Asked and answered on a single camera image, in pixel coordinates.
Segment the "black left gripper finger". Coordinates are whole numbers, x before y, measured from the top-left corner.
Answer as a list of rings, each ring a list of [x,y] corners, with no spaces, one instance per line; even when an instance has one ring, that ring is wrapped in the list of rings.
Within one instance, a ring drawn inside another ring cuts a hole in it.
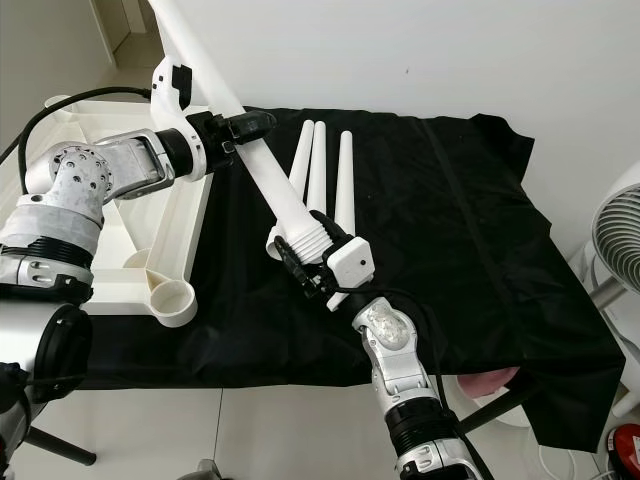
[[[233,116],[232,138],[234,141],[262,140],[275,127],[276,118],[269,111],[246,111]]]

